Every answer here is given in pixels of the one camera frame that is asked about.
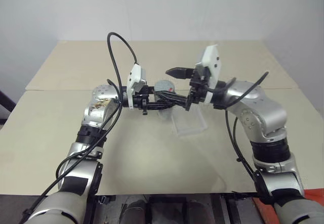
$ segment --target red object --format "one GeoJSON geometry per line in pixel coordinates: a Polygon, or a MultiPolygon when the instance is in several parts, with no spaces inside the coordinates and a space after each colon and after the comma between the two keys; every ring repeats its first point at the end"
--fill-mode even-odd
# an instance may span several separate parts
{"type": "MultiPolygon", "coordinates": [[[[305,198],[314,200],[324,206],[324,189],[305,190],[305,198]]],[[[259,198],[253,198],[265,224],[280,224],[279,219],[271,205],[263,204],[259,198]]]]}

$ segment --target black cable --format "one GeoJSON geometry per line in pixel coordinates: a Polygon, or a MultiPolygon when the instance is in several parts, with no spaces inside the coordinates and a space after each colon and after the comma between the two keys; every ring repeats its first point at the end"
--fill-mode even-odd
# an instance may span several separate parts
{"type": "MultiPolygon", "coordinates": [[[[110,79],[107,79],[107,82],[108,82],[108,84],[112,85],[112,86],[115,88],[116,93],[117,93],[117,96],[118,96],[118,98],[120,98],[119,90],[118,90],[117,86],[115,85],[115,83],[112,82],[110,79]]],[[[101,132],[101,130],[105,127],[105,125],[109,122],[109,120],[112,118],[112,116],[116,113],[117,110],[118,110],[118,107],[114,110],[114,112],[111,114],[111,116],[108,117],[108,118],[107,118],[107,119],[102,123],[102,125],[101,125],[100,128],[99,128],[98,133],[101,132]]],[[[60,164],[58,165],[58,167],[56,168],[56,172],[55,172],[55,176],[56,176],[56,178],[59,177],[60,169],[61,169],[61,167],[64,165],[65,162],[67,162],[68,160],[70,160],[70,159],[72,159],[72,158],[75,158],[75,157],[78,157],[78,156],[82,155],[82,154],[85,153],[87,150],[88,150],[88,148],[85,149],[85,150],[83,150],[83,151],[81,151],[81,152],[77,152],[77,153],[75,153],[75,154],[73,154],[73,155],[71,155],[71,156],[68,156],[68,157],[65,158],[63,161],[61,161],[61,163],[60,163],[60,164]]]]}
{"type": "Polygon", "coordinates": [[[127,199],[125,200],[125,202],[122,204],[121,206],[121,210],[120,210],[120,214],[119,214],[119,218],[118,218],[118,224],[120,224],[120,220],[122,218],[122,214],[123,212],[125,211],[126,209],[126,203],[127,203],[127,200],[130,198],[130,196],[127,197],[127,199]]]}
{"type": "Polygon", "coordinates": [[[211,89],[208,87],[208,85],[205,85],[205,88],[207,91],[212,92],[212,93],[220,93],[226,91],[228,88],[230,88],[234,82],[236,81],[236,78],[232,78],[229,82],[226,83],[225,87],[219,88],[219,89],[211,89]]]}
{"type": "Polygon", "coordinates": [[[147,200],[146,196],[145,196],[145,195],[143,195],[143,197],[144,197],[144,199],[145,199],[146,203],[148,203],[148,200],[147,200]]]}
{"type": "Polygon", "coordinates": [[[131,53],[132,53],[132,55],[133,55],[133,57],[134,57],[134,64],[138,64],[138,62],[137,62],[137,58],[136,58],[136,55],[135,55],[135,53],[134,53],[132,47],[128,44],[128,42],[127,42],[127,41],[126,41],[126,40],[125,40],[121,35],[119,35],[119,34],[116,33],[116,32],[110,32],[110,33],[108,34],[108,36],[107,36],[108,49],[109,49],[110,56],[112,57],[112,58],[111,58],[112,62],[114,63],[114,61],[115,61],[115,58],[114,58],[114,56],[113,56],[112,49],[111,49],[111,44],[110,44],[110,37],[113,36],[113,35],[116,36],[116,37],[118,37],[120,40],[123,41],[123,43],[125,43],[125,45],[126,45],[126,46],[128,47],[128,49],[131,51],[131,53]]]}
{"type": "MultiPolygon", "coordinates": [[[[111,44],[110,44],[110,37],[112,35],[117,36],[118,38],[120,38],[125,44],[126,46],[131,50],[134,59],[135,59],[135,63],[137,63],[137,59],[135,56],[134,51],[132,50],[132,48],[130,47],[130,45],[124,40],[124,38],[122,38],[119,34],[115,33],[115,32],[111,32],[108,34],[107,36],[107,45],[108,45],[108,49],[109,49],[109,54],[112,60],[112,64],[114,66],[115,72],[116,72],[116,76],[117,76],[117,80],[118,80],[118,85],[119,85],[119,91],[122,92],[122,81],[120,79],[120,74],[118,72],[118,68],[117,68],[117,64],[115,61],[115,58],[113,56],[112,53],[112,49],[111,49],[111,44]]],[[[43,198],[46,196],[46,194],[56,185],[58,184],[68,173],[70,173],[83,159],[85,159],[89,153],[107,136],[107,134],[111,131],[111,129],[115,126],[115,124],[117,123],[120,114],[122,112],[122,102],[123,102],[123,94],[120,93],[120,97],[119,99],[119,103],[118,103],[118,107],[116,108],[116,110],[114,111],[114,113],[112,113],[110,115],[109,118],[112,118],[114,116],[114,114],[116,113],[117,109],[118,109],[118,113],[117,116],[115,118],[115,120],[112,122],[112,124],[110,125],[110,127],[107,129],[107,131],[100,137],[99,140],[97,140],[96,143],[94,143],[92,146],[90,146],[88,149],[86,149],[87,151],[84,153],[84,155],[82,155],[71,167],[69,167],[65,172],[63,172],[54,182],[52,182],[48,188],[36,199],[36,201],[32,204],[32,206],[29,209],[26,209],[23,212],[23,217],[20,220],[19,224],[23,224],[24,222],[26,222],[28,220],[28,218],[30,217],[30,215],[33,213],[33,211],[35,210],[35,208],[39,205],[39,203],[43,200],[43,198]]]]}
{"type": "MultiPolygon", "coordinates": [[[[119,98],[120,98],[120,92],[119,92],[117,86],[115,85],[115,83],[112,82],[110,79],[107,79],[107,83],[108,83],[109,85],[111,85],[111,86],[113,86],[113,87],[115,88],[116,93],[117,93],[117,97],[118,97],[118,100],[119,100],[119,103],[122,104],[122,101],[119,99],[119,98]]],[[[110,119],[111,119],[111,117],[109,117],[108,119],[106,119],[106,120],[102,123],[102,125],[101,125],[100,128],[99,128],[98,133],[101,132],[101,130],[106,126],[106,124],[109,122],[110,119]]]]}
{"type": "Polygon", "coordinates": [[[186,96],[182,96],[182,95],[177,95],[175,93],[170,93],[169,91],[160,91],[159,93],[157,93],[157,95],[160,97],[160,99],[162,101],[165,101],[167,103],[170,104],[175,104],[178,106],[184,106],[186,103],[186,96]]]}
{"type": "Polygon", "coordinates": [[[226,107],[230,107],[233,106],[234,104],[238,103],[239,101],[241,101],[246,95],[248,95],[254,88],[256,88],[259,84],[261,84],[261,82],[267,77],[267,75],[269,74],[269,72],[264,73],[247,91],[245,91],[245,93],[243,93],[239,98],[237,98],[236,100],[232,101],[231,103],[229,103],[228,105],[226,105],[226,107]]]}
{"type": "Polygon", "coordinates": [[[236,125],[237,125],[237,120],[238,118],[236,117],[235,120],[234,120],[234,125],[233,125],[233,140],[234,140],[234,144],[236,146],[236,149],[237,151],[239,152],[240,154],[240,160],[247,165],[247,167],[249,168],[249,170],[251,172],[254,172],[253,169],[251,168],[251,166],[249,165],[249,163],[246,161],[246,159],[244,158],[242,152],[240,151],[238,145],[237,145],[237,141],[236,141],[236,125]]]}
{"type": "Polygon", "coordinates": [[[226,121],[226,127],[227,127],[228,135],[229,135],[230,141],[232,143],[232,146],[233,146],[239,160],[243,163],[243,166],[245,167],[246,171],[248,172],[248,174],[250,175],[250,177],[254,181],[253,170],[251,169],[250,165],[247,163],[247,161],[243,157],[242,153],[240,152],[240,150],[239,150],[239,148],[237,146],[237,143],[235,143],[235,141],[233,139],[232,132],[231,132],[231,129],[230,129],[230,126],[229,126],[228,111],[227,110],[225,110],[225,121],[226,121]]]}

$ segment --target clear plastic container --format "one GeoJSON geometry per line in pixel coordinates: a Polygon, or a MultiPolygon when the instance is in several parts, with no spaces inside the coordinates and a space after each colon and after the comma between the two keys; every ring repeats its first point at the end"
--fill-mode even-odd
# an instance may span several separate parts
{"type": "Polygon", "coordinates": [[[171,119],[178,136],[198,134],[208,128],[197,104],[192,104],[189,111],[180,106],[172,107],[171,119]]]}

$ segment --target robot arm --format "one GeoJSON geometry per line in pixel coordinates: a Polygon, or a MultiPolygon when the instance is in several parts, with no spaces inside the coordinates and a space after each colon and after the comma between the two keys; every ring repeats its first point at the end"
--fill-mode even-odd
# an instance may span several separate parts
{"type": "MultiPolygon", "coordinates": [[[[253,149],[253,162],[257,170],[253,173],[256,190],[261,201],[272,204],[282,223],[323,223],[323,207],[304,199],[301,179],[294,155],[287,144],[285,123],[287,114],[276,102],[266,97],[261,87],[244,96],[252,83],[232,80],[225,83],[218,80],[220,59],[216,46],[207,47],[195,69],[174,68],[167,74],[190,79],[188,97],[177,95],[170,82],[163,81],[155,87],[146,85],[145,71],[138,64],[128,78],[127,88],[123,88],[123,106],[139,108],[143,114],[147,110],[157,110],[180,105],[186,110],[192,103],[212,103],[215,109],[227,109],[237,116],[253,149]],[[154,94],[155,102],[149,102],[149,94],[154,94]]],[[[93,148],[87,157],[73,168],[60,182],[59,191],[49,195],[31,213],[27,223],[83,223],[88,196],[96,194],[102,164],[104,137],[111,120],[106,122],[118,105],[118,92],[111,85],[97,87],[93,98],[85,110],[76,142],[72,144],[69,160],[61,165],[57,175],[64,174],[80,158],[81,153],[93,148]]]]}
{"type": "Polygon", "coordinates": [[[191,89],[184,104],[186,110],[190,109],[191,103],[210,102],[215,109],[226,109],[239,119],[252,145],[253,162],[257,168],[253,180],[260,200],[273,205],[281,223],[324,223],[323,207],[303,197],[295,157],[287,142],[286,111],[269,99],[260,86],[238,101],[253,83],[217,81],[214,86],[214,75],[218,76],[219,67],[216,46],[209,46],[195,69],[173,68],[167,74],[190,79],[191,89]]]}
{"type": "MultiPolygon", "coordinates": [[[[113,86],[102,85],[94,89],[93,97],[85,109],[84,118],[76,141],[71,145],[68,157],[84,152],[100,139],[111,124],[106,119],[117,108],[117,93],[113,86]]],[[[27,224],[81,224],[86,213],[88,196],[98,191],[101,180],[104,138],[58,184],[59,190],[45,198],[31,214],[27,224]]],[[[59,169],[58,176],[72,166],[79,156],[71,158],[59,169]]]]}

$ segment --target black metal rod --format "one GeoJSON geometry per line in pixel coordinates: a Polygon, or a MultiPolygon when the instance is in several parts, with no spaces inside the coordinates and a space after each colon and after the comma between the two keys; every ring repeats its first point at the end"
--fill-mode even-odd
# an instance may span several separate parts
{"type": "Polygon", "coordinates": [[[7,119],[0,119],[0,125],[4,125],[6,123],[7,119]]]}
{"type": "Polygon", "coordinates": [[[6,96],[2,91],[0,91],[0,104],[10,112],[12,112],[12,110],[16,106],[16,104],[8,96],[6,96]]]}

